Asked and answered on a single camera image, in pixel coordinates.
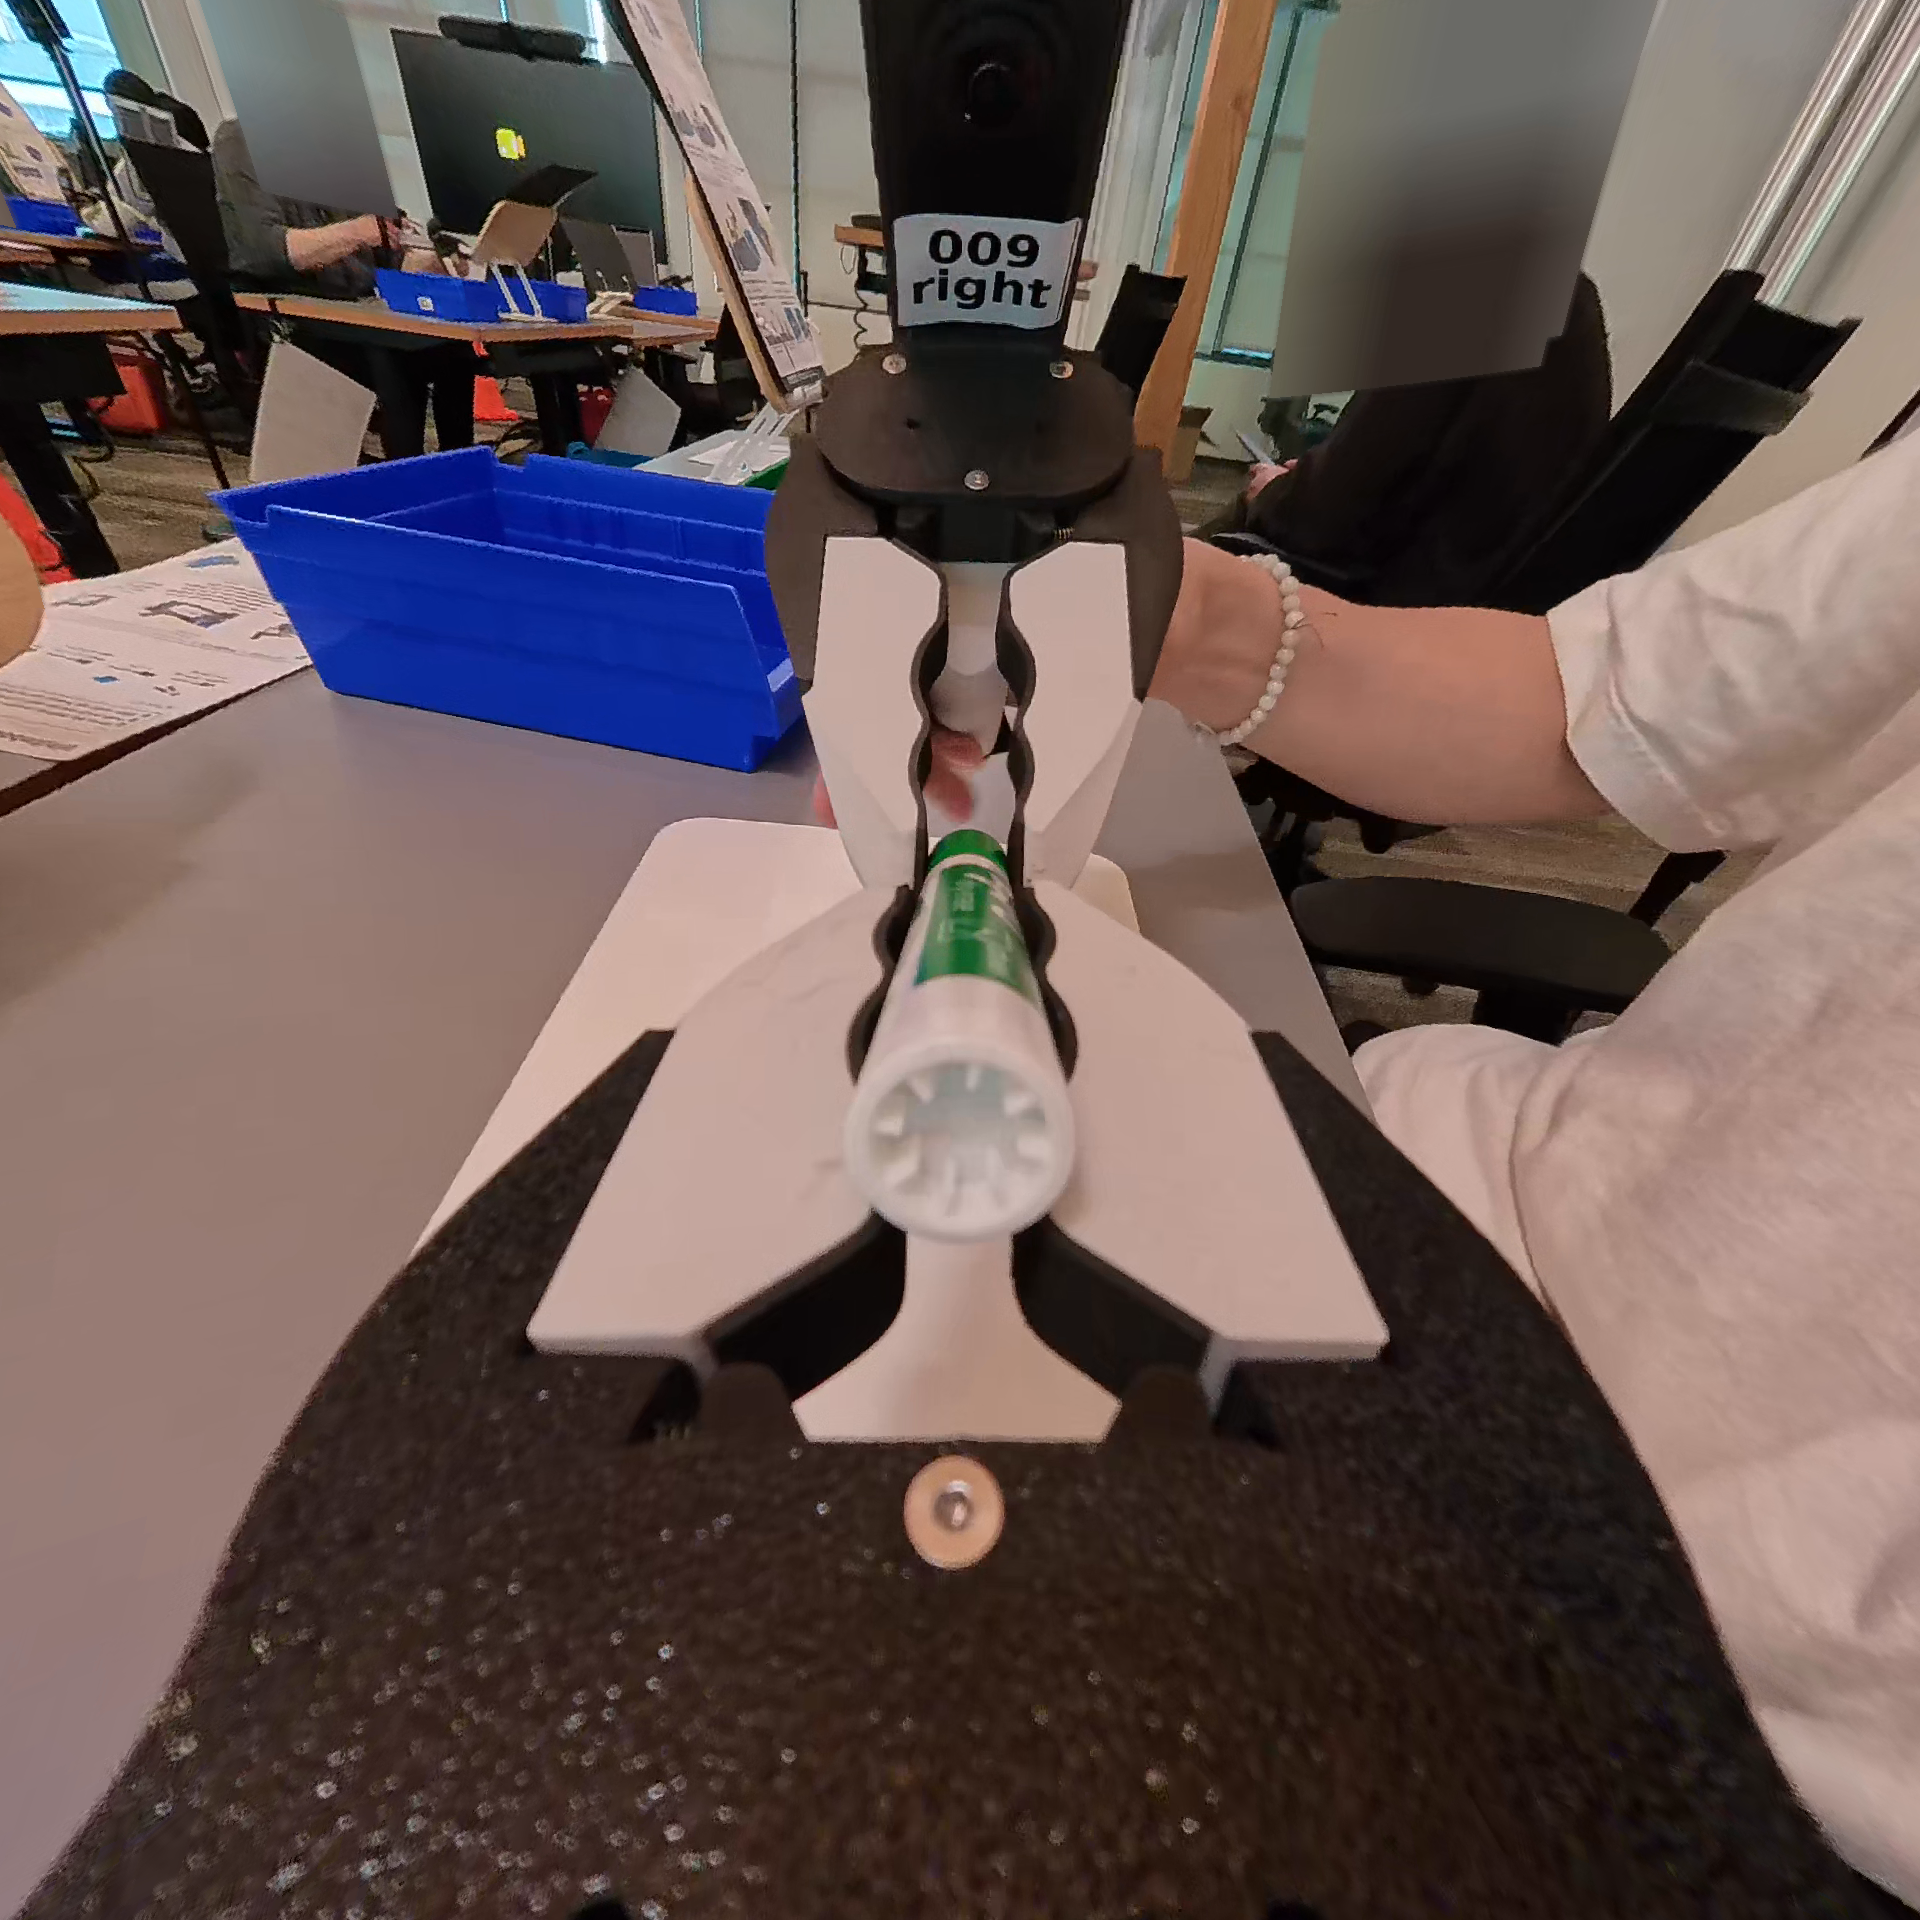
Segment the wooden-edged desk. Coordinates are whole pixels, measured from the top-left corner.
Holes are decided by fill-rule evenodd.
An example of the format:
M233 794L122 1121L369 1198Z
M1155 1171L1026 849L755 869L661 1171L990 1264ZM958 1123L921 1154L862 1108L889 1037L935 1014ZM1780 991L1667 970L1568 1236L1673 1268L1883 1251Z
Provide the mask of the wooden-edged desk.
M233 303L242 312L271 318L277 325L302 324L390 352L420 352L430 343L458 345L470 358L479 356L491 369L531 385L539 446L552 457L567 454L569 444L581 440L579 391L608 373L613 348L657 352L684 345L707 347L717 335L717 322L707 318L663 318L632 308L577 324L462 324L395 314L376 301L240 293Z
M112 400L124 392L110 343L166 347L181 329L175 308L55 289L1 287L1 454L68 570L118 572L108 542L76 490L45 406Z

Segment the metal pole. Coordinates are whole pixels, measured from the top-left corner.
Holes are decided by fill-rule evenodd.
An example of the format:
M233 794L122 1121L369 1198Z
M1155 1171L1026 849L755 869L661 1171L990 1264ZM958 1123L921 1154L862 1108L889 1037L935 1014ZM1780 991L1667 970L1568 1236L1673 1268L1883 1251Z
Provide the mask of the metal pole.
M1918 2L1860 2L1807 94L1721 270L1786 312L1918 75Z

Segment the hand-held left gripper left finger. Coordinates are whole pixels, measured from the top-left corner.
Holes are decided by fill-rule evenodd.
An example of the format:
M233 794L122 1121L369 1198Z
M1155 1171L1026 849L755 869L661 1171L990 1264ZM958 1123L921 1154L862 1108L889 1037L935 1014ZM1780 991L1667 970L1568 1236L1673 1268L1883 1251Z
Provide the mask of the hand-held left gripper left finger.
M525 1326L535 1351L751 1364L801 1398L893 1328L906 1242L852 1186L843 1125L898 901L835 903L646 1039L636 1110Z

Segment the clear acrylic stand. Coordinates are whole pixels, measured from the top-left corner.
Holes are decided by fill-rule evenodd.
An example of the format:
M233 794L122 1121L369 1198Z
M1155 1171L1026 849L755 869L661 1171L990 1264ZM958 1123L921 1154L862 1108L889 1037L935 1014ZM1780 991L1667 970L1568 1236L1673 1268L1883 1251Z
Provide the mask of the clear acrylic stand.
M743 425L728 427L640 465L665 477L772 492L787 467L791 429L797 423L803 423L803 412L780 413L761 408Z

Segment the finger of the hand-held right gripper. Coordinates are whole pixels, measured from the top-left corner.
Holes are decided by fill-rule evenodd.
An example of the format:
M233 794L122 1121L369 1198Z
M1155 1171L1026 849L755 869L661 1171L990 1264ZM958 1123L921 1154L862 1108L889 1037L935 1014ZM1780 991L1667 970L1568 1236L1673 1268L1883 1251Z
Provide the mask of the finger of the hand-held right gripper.
M954 740L927 714L921 668L944 630L940 572L875 536L824 547L814 674L803 696L816 802L868 890L923 876L929 825L958 821Z
M1072 886L1114 800L1139 719L1126 591L1105 542L1057 543L1005 580L1026 886Z

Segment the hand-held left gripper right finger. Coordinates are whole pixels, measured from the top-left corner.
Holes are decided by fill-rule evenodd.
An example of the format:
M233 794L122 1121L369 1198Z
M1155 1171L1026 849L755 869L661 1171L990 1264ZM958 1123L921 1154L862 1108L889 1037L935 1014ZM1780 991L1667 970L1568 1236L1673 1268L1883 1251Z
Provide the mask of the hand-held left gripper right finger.
M1388 1333L1260 1054L1179 960L1038 884L1068 1018L1074 1163L1013 1242L1026 1328L1116 1396L1174 1368L1208 1402L1241 1364L1369 1362Z

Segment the large black monitor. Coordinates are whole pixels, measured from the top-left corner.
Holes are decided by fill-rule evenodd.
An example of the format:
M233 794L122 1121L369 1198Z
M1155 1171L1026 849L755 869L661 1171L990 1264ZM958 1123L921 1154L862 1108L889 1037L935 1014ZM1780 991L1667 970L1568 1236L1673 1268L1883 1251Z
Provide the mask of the large black monitor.
M426 201L439 226L476 234L493 205L543 169L587 173L567 220L646 232L669 260L657 109L627 63L560 62L393 29Z

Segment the green whiteboard marker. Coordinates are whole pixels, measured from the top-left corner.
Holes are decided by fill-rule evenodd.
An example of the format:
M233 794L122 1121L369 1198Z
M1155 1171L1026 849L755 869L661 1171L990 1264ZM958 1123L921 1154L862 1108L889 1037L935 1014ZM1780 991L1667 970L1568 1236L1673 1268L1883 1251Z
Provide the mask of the green whiteboard marker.
M1007 878L971 863L917 895L843 1129L847 1173L891 1228L1017 1236L1074 1163L1067 1075Z

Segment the white panel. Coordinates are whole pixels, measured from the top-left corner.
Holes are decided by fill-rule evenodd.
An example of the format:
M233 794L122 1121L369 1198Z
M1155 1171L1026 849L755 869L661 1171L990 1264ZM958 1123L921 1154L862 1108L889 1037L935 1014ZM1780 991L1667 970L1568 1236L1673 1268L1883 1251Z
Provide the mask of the white panel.
M611 404L590 448L621 459L657 459L671 450L682 413L682 404L642 368L627 368L611 389Z
M355 469L374 412L372 391L292 341L275 341L252 427L252 484Z

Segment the person's right hand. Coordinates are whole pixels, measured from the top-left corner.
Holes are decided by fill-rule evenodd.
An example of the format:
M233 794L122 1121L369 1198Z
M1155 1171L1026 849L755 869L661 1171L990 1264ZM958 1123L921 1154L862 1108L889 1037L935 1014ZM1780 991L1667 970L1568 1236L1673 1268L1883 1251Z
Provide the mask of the person's right hand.
M1235 559L1187 540L1179 601L1147 696L1176 710L1200 740L1223 754L1252 754L1288 775L1327 784L1315 773L1327 758L1323 750L1334 750L1338 773L1342 740L1350 746L1340 719L1346 668L1336 647L1350 610L1336 597L1283 582L1277 565ZM1520 710L1527 752L1537 733L1533 668L1543 645L1539 622L1522 616ZM1566 773L1571 758L1562 739L1556 666L1548 668L1548 683L1547 798L1558 805L1560 788L1571 779L1568 804L1573 819L1585 819L1600 804L1583 775ZM958 821L952 827L961 827L971 815L973 777L986 752L973 735L935 729L954 740L948 756L958 775Z

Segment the small white whiteboard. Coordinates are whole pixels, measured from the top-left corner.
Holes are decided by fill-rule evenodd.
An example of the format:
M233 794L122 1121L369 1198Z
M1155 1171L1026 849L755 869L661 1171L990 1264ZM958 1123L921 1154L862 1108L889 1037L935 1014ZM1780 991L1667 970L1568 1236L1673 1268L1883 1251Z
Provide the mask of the small white whiteboard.
M422 1247L648 1029L856 892L829 828L694 819L657 832L483 1125ZM1005 1257L912 1242L902 1308L795 1404L816 1442L1093 1442L1116 1398L1038 1343Z

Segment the wooden post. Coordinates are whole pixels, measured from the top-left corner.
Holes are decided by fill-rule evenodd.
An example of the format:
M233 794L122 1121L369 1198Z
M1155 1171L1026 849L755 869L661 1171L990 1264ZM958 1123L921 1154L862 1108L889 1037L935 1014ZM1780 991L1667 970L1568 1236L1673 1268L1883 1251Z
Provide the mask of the wooden post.
M1277 14L1275 2L1221 2L1187 142L1187 163L1176 207L1166 276L1183 282L1179 304L1139 392L1135 440L1166 456L1179 429L1187 379L1200 341L1212 274L1233 205L1260 75Z

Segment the printed paper sheet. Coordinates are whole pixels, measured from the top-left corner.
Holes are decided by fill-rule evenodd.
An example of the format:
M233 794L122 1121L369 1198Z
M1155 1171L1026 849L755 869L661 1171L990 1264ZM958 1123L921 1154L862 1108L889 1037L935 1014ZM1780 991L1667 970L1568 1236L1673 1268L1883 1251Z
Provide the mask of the printed paper sheet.
M309 670L246 549L212 543L47 589L32 645L1 670L1 750L68 762Z

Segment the red box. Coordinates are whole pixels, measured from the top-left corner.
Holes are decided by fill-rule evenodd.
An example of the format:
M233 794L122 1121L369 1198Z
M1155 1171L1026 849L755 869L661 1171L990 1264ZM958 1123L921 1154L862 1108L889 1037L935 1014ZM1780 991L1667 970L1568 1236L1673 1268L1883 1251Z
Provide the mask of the red box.
M162 377L133 348L110 347L108 364L116 389L87 398L91 419L112 438L149 440L172 427Z

